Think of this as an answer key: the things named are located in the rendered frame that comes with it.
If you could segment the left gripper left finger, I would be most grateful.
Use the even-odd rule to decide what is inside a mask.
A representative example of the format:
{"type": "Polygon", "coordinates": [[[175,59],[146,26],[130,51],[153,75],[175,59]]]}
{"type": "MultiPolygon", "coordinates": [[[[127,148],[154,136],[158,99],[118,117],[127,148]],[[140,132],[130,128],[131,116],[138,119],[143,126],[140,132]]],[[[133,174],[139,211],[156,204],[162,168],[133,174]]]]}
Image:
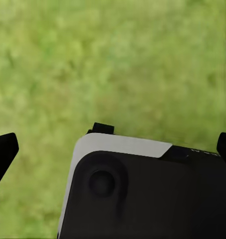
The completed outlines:
{"type": "Polygon", "coordinates": [[[14,132],[0,136],[0,181],[19,151],[14,132]]]}

